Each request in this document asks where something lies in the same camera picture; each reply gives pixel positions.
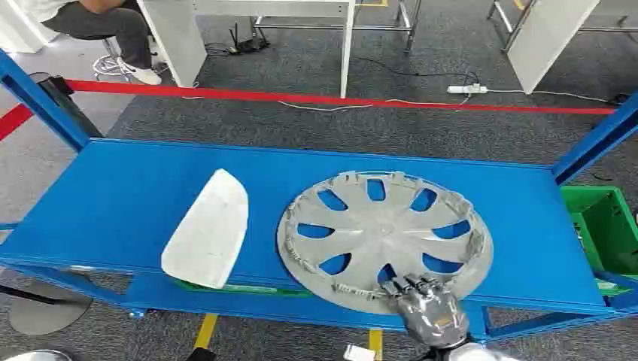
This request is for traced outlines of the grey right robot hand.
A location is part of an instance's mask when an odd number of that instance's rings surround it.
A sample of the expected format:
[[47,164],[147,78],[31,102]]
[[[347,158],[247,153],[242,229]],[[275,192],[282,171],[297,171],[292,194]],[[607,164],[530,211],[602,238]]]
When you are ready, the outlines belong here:
[[407,274],[380,283],[413,339],[448,349],[468,338],[469,321],[456,295],[440,279]]

